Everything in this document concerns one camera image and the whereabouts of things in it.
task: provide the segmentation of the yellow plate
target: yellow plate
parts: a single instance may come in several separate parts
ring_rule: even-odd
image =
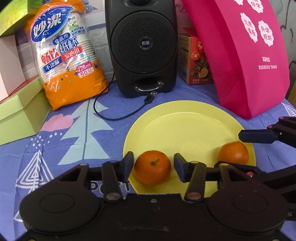
[[[238,133],[243,127],[225,111],[197,101],[172,101],[158,105],[133,124],[123,147],[123,154],[134,153],[135,161],[140,154],[148,150],[165,153],[173,167],[173,156],[180,153],[188,162],[199,161],[213,167],[222,145],[239,141]],[[248,165],[254,166],[253,145],[245,143],[249,151]],[[134,169],[130,183],[140,194],[181,193],[184,196],[188,183],[182,183],[172,168],[170,179],[158,186],[149,187],[135,176]],[[205,197],[217,191],[216,182],[207,182]]]

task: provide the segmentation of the green box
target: green box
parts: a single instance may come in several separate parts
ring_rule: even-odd
[[[49,111],[39,78],[0,104],[0,145],[37,134]]]
[[[0,37],[14,34],[42,6],[42,0],[12,0],[0,12]]]

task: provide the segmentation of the white box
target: white box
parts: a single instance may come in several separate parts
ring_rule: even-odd
[[[2,101],[25,82],[25,77],[17,52],[15,36],[0,38],[0,49],[0,101]]]

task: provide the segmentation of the blue tablecloth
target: blue tablecloth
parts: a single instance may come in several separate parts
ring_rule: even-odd
[[[143,104],[145,97],[124,98],[116,84],[99,98],[97,110],[116,118],[131,113]],[[296,116],[292,105],[283,100],[271,110],[251,120],[244,120],[218,104],[214,85],[188,86],[180,78],[170,93],[160,93],[139,113],[121,121],[104,121],[93,111],[94,99],[51,111],[41,131],[33,136],[0,146],[0,233],[15,240],[23,232],[19,215],[20,201],[79,163],[101,166],[109,160],[121,160],[125,137],[135,120],[148,109],[174,100],[196,100],[217,106],[232,115],[245,129],[265,129],[280,116]],[[276,142],[254,144],[257,166],[267,172],[296,165],[296,150]],[[93,192],[102,196],[100,182],[92,184]],[[133,192],[129,183],[122,183],[123,194]],[[286,221],[282,231],[296,241],[296,222]]]

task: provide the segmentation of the black speaker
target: black speaker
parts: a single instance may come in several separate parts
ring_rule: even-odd
[[[173,0],[105,0],[111,60],[126,97],[169,92],[177,77]]]

